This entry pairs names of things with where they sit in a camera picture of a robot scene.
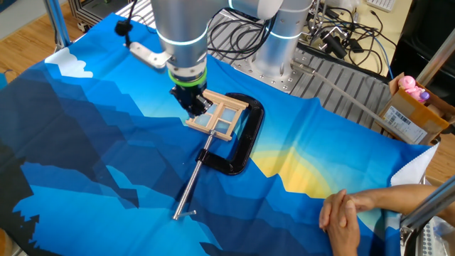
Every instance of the metal rod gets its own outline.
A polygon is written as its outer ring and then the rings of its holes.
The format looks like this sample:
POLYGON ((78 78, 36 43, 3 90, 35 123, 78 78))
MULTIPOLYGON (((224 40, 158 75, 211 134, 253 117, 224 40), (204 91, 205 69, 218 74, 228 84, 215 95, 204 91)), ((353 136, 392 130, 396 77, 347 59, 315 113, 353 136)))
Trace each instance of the metal rod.
POLYGON ((59 51, 64 47, 71 45, 70 36, 66 28, 65 19, 63 18, 62 10, 58 0, 43 0, 45 9, 48 12, 50 24, 52 25, 55 33, 55 51, 59 51))
POLYGON ((406 215, 401 221, 401 227, 416 230, 436 214, 455 202, 455 176, 442 184, 415 210, 406 215))
POLYGON ((359 101, 357 101, 354 97, 350 96, 347 92, 345 92, 344 90, 340 89, 338 86, 336 86, 332 81, 330 81, 329 79, 327 79, 326 77, 324 77, 323 75, 319 74, 318 72, 316 72, 316 70, 314 70, 313 68, 310 68, 309 66, 307 65, 304 65, 303 63, 300 63, 299 61, 297 60, 293 60, 293 63, 292 63, 292 66, 293 68, 296 68, 298 70, 300 70, 301 72, 303 73, 306 73, 306 74, 309 74, 309 75, 314 75, 320 79, 322 79, 327 85, 329 85, 330 87, 332 87, 335 91, 339 92, 343 97, 345 97, 347 100, 349 100, 350 102, 352 102, 354 105, 356 105, 357 107, 361 108, 363 111, 365 111, 367 114, 369 114, 374 120, 376 120, 376 122, 379 122, 383 127, 387 127, 391 132, 395 133, 397 136, 400 137, 400 139, 402 139, 404 142, 408 143, 408 144, 414 144, 414 142, 408 137, 406 136, 405 134, 403 134, 400 130, 398 130, 397 128, 389 125, 385 120, 383 120, 382 118, 380 118, 376 113, 374 113, 373 111, 371 111, 369 108, 367 108, 364 104, 360 103, 359 101))
MULTIPOLYGON (((210 136, 207 139, 207 142, 205 143, 204 149, 207 150, 210 145, 212 144, 213 137, 215 136, 216 132, 214 130, 210 131, 210 136)), ((190 213, 181 213, 183 210, 183 207, 186 204, 186 201, 188 200, 188 196, 190 195, 191 190, 193 189, 193 185, 196 181, 196 177, 198 176, 199 170, 202 167, 202 161, 198 161, 196 164, 196 167, 194 168, 193 174, 191 175, 190 181, 188 182, 188 185, 186 185, 185 191, 183 192, 182 198, 180 199, 180 203, 178 203, 176 213, 173 215, 174 220, 178 220, 180 217, 187 216, 187 215, 193 215, 196 214, 196 211, 192 211, 190 213)))
POLYGON ((433 58, 428 62, 427 66, 422 70, 416 81, 423 86, 427 86, 434 75, 445 64, 455 51, 455 29, 442 44, 439 50, 434 54, 433 58))

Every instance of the metal pole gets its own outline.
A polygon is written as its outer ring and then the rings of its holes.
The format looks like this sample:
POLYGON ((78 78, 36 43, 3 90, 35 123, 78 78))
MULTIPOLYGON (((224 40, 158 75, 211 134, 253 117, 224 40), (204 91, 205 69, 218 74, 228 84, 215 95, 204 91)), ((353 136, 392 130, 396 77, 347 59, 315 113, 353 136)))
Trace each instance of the metal pole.
POLYGON ((45 9, 48 12, 50 24, 55 33, 55 51, 59 51, 64 47, 71 45, 70 36, 66 29, 65 19, 63 18, 62 10, 58 0, 44 0, 45 9))
POLYGON ((450 55, 455 51, 455 29, 442 44, 441 48, 434 54, 433 58, 428 62, 427 66, 422 70, 416 81, 423 86, 427 86, 434 75, 439 71, 443 64, 450 58, 450 55))
POLYGON ((406 215, 401 221, 401 227, 416 230, 453 202, 455 202, 455 176, 438 187, 420 206, 406 215))
MULTIPOLYGON (((213 137, 215 136, 216 132, 214 130, 210 131, 210 136, 207 139, 207 142, 205 143, 204 149, 207 150, 210 145, 212 144, 213 137)), ((176 210, 176 213, 173 215, 174 220, 178 220, 180 217, 187 216, 187 215, 193 215, 196 214, 196 211, 193 210, 189 213, 181 213, 183 210, 183 207, 186 204, 186 201, 188 200, 188 196, 190 195, 190 192, 193 188, 193 185, 196 181, 196 177, 198 176, 199 170, 202 167, 202 161, 198 161, 196 164, 196 167, 194 168, 193 174, 191 175, 190 181, 188 182, 188 185, 186 185, 185 191, 183 192, 182 198, 180 199, 180 203, 178 203, 178 207, 176 210)))

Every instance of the metal platform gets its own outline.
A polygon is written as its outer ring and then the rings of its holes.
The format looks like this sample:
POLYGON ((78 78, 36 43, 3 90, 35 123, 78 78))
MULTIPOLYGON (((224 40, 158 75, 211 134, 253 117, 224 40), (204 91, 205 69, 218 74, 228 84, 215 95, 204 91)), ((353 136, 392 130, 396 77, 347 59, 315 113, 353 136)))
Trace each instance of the metal platform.
POLYGON ((129 0, 69 0, 71 13, 78 20, 89 26, 94 26, 109 14, 121 10, 129 0))
MULTIPOLYGON (((117 15, 128 17, 131 4, 124 7, 122 10, 117 12, 117 15)), ((138 0, 137 5, 134 9, 135 17, 132 19, 140 23, 144 23, 147 26, 156 28, 154 14, 150 4, 150 0, 138 0)), ((229 21, 234 18, 231 14, 226 11, 221 11, 217 14, 208 29, 209 35, 214 26, 217 26, 223 21, 229 21)), ((213 44, 216 48, 223 50, 230 50, 230 43, 227 38, 232 31, 240 26, 240 23, 230 23, 227 26, 223 26, 218 29, 213 37, 213 44)), ((243 26, 238 33, 252 29, 248 26, 243 26)), ((240 44, 248 44, 254 39, 254 33, 249 33, 248 36, 244 36, 240 41, 240 44)), ((333 89, 324 85, 324 83, 310 75, 301 74, 298 71, 295 71, 290 78, 283 79, 274 79, 266 78, 261 74, 254 74, 250 68, 248 68, 249 61, 247 60, 230 60, 223 57, 219 53, 214 53, 209 51, 213 57, 226 62, 232 65, 237 70, 244 72, 266 84, 277 88, 283 92, 289 93, 290 95, 309 99, 317 97, 321 101, 321 105, 328 111, 336 113, 346 119, 349 119, 355 123, 363 125, 368 129, 371 129, 375 132, 384 134, 385 136, 390 137, 390 135, 378 126, 371 116, 364 113, 359 107, 355 106, 353 103, 347 101, 346 98, 342 97, 339 92, 334 92, 333 89)), ((237 57, 235 54, 231 53, 227 55, 228 57, 234 58, 237 57)), ((295 56, 299 62, 309 65, 310 67, 316 69, 316 71, 322 75, 325 75, 330 81, 334 82, 337 86, 342 88, 349 95, 353 96, 359 102, 362 102, 367 108, 372 110, 374 113, 379 113, 383 107, 386 105, 387 101, 390 99, 390 91, 388 90, 388 85, 379 81, 376 78, 373 78, 365 73, 347 68, 346 66, 332 63, 323 58, 318 58, 309 53, 304 53, 303 51, 296 49, 295 56)))

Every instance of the silver bracket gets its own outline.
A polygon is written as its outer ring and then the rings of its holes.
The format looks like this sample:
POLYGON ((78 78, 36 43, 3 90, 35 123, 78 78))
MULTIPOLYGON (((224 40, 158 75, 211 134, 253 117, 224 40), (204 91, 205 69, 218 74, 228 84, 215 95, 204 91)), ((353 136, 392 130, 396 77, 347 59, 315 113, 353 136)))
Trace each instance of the silver bracket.
POLYGON ((409 240, 413 230, 408 227, 400 228, 400 239, 401 239, 401 246, 406 246, 407 241, 409 240))
POLYGON ((137 42, 131 43, 129 51, 136 59, 153 68, 158 73, 166 72, 166 63, 172 58, 172 55, 167 52, 155 53, 137 42))

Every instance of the white cloud pattern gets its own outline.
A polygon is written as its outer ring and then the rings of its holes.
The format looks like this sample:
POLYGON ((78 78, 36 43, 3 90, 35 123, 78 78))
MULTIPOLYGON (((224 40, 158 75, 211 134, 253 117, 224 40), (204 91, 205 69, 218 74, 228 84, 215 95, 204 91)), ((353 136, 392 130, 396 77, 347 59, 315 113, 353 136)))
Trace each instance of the white cloud pattern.
POLYGON ((47 57, 44 62, 58 65, 62 76, 72 78, 93 78, 92 72, 84 70, 87 63, 77 60, 76 56, 70 53, 68 47, 47 57))

